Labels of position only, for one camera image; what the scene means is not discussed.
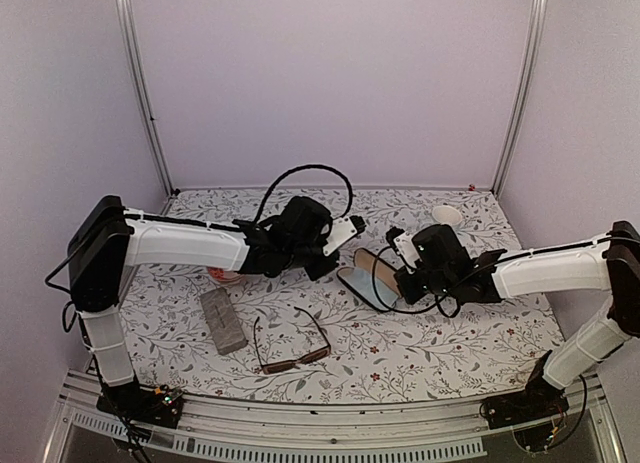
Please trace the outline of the blue cleaning cloth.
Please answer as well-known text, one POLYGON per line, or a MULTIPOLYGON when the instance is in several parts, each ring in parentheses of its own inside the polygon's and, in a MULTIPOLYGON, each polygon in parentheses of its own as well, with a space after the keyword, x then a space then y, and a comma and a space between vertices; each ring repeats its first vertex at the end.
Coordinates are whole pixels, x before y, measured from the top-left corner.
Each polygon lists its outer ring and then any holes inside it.
POLYGON ((339 279, 359 299, 377 311, 387 311, 399 300, 396 292, 378 278, 373 280, 364 269, 346 269, 339 279))

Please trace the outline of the black glasses case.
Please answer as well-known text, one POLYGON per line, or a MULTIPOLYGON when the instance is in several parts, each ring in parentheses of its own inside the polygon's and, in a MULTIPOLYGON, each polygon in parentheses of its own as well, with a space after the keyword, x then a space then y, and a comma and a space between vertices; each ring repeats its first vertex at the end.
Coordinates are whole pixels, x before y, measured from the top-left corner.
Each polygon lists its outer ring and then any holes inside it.
POLYGON ((390 312, 401 299, 394 279, 396 269, 366 248, 355 250, 350 267, 336 272, 339 282, 360 303, 378 313, 390 312))

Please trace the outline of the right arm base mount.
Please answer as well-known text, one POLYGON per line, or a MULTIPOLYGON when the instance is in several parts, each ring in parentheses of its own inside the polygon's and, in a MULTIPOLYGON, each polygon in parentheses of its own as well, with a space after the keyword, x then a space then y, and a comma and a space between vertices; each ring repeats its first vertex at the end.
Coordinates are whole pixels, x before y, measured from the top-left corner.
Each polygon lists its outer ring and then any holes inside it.
POLYGON ((569 403, 563 389, 547 383, 542 376, 532 376, 522 390, 484 399, 479 414, 490 429, 529 423, 538 419, 558 417, 555 423, 518 430, 516 443, 524 450, 538 453, 549 450, 560 432, 569 403))

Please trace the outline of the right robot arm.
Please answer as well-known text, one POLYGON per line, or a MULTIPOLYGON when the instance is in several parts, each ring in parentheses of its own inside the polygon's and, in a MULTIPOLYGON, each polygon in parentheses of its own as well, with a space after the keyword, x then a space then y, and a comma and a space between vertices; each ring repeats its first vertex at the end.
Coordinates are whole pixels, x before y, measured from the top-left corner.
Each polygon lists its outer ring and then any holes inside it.
POLYGON ((401 296, 414 304, 427 295, 458 307, 517 296, 601 290, 603 307, 561 346, 541 357, 517 410, 537 419, 580 374, 639 335, 639 233, 627 221, 590 240, 532 250, 486 251, 471 257, 454 230, 431 225, 415 234, 393 227, 386 240, 404 266, 394 274, 401 296))

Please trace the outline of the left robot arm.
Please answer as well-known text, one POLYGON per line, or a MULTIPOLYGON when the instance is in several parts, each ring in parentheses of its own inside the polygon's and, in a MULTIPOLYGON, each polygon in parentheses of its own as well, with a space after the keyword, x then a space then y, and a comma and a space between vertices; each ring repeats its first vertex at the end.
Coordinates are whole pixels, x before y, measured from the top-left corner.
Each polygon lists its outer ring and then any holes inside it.
POLYGON ((136 380, 119 316, 119 292, 127 267, 211 267, 240 275, 274 278, 301 268, 317 280, 337 265, 350 237, 341 221, 307 197, 295 197, 265 220, 230 224, 175 218, 126 208, 116 196, 99 201, 67 247, 66 257, 46 276, 68 272, 64 291, 79 314, 111 402, 128 417, 148 409, 136 380))

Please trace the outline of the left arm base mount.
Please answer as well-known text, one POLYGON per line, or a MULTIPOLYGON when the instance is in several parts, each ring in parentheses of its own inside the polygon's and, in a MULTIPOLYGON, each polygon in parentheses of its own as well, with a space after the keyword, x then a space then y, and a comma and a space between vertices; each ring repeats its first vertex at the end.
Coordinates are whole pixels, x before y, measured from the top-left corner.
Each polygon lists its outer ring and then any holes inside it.
POLYGON ((167 385, 149 389, 137 381, 119 386, 104 384, 96 408, 129 421, 176 429, 182 415, 183 395, 180 388, 167 385))

